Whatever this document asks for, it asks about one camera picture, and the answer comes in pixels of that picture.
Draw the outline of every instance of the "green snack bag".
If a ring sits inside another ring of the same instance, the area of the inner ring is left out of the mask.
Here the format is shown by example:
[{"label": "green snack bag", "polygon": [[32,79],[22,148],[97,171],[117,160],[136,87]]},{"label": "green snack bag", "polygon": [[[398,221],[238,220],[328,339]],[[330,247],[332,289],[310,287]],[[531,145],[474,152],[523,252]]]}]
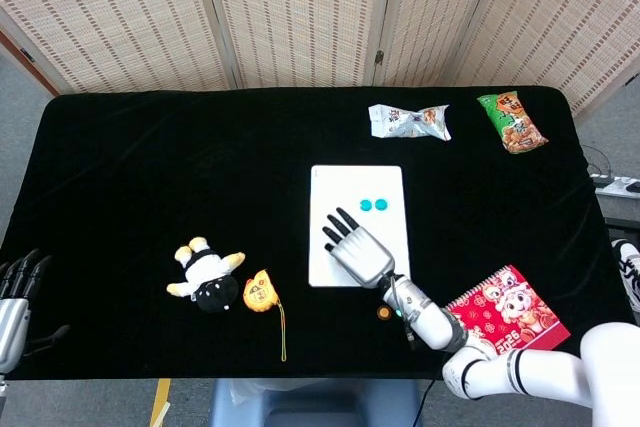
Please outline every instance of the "green snack bag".
[{"label": "green snack bag", "polygon": [[517,92],[483,95],[478,97],[478,102],[500,134],[502,145],[510,153],[528,152],[549,142],[524,111]]}]

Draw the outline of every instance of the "white board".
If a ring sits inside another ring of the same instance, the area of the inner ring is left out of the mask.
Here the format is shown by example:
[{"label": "white board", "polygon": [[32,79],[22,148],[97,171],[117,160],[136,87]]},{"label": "white board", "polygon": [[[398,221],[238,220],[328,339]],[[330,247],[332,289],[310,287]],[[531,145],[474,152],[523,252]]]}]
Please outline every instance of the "white board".
[{"label": "white board", "polygon": [[311,168],[309,216],[309,284],[313,287],[356,287],[358,284],[324,245],[331,243],[323,227],[336,230],[327,215],[341,219],[341,207],[393,255],[395,272],[410,277],[407,222],[398,166],[314,165]]}]

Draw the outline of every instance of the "cartoon character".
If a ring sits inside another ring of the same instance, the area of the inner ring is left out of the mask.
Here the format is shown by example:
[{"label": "cartoon character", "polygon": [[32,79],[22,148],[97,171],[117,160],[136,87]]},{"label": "cartoon character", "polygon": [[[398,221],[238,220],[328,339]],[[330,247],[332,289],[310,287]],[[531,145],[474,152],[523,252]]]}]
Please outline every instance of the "cartoon character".
[{"label": "cartoon character", "polygon": [[424,111],[424,121],[428,124],[436,123],[436,111],[435,109],[427,109]]},{"label": "cartoon character", "polygon": [[502,297],[502,289],[494,284],[487,284],[482,288],[484,298],[494,304],[497,303]]},{"label": "cartoon character", "polygon": [[189,246],[180,247],[175,259],[182,264],[187,281],[167,285],[176,297],[190,297],[204,312],[224,312],[238,295],[238,282],[231,272],[244,261],[242,252],[221,259],[204,237],[196,237]]},{"label": "cartoon character", "polygon": [[516,285],[518,283],[518,279],[516,278],[516,274],[507,270],[500,276],[500,282],[502,282],[502,290],[506,290]]},{"label": "cartoon character", "polygon": [[496,310],[502,314],[505,323],[518,324],[520,337],[526,343],[553,324],[553,314],[527,284],[516,285],[504,292]]},{"label": "cartoon character", "polygon": [[242,297],[247,307],[255,312],[266,312],[280,302],[266,270],[261,270],[253,279],[247,280]]}]

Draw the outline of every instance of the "red notebook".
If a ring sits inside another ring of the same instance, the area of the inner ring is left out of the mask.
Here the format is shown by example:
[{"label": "red notebook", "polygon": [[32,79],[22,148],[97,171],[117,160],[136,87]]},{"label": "red notebook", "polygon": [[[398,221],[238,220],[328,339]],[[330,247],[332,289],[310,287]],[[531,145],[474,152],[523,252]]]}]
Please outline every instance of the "red notebook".
[{"label": "red notebook", "polygon": [[551,350],[570,335],[513,265],[458,297],[447,310],[465,328],[491,342],[498,354],[511,349]]}]

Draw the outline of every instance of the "panda plush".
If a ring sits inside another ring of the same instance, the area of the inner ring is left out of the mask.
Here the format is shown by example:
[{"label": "panda plush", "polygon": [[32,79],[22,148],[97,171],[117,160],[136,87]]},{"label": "panda plush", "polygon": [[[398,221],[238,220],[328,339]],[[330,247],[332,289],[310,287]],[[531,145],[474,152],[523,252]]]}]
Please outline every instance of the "panda plush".
[{"label": "panda plush", "polygon": [[176,297],[191,298],[207,313],[229,310],[239,292],[238,282],[231,272],[244,262],[242,252],[221,259],[204,237],[196,237],[188,246],[180,247],[174,257],[184,269],[186,282],[167,285],[167,292]]}]

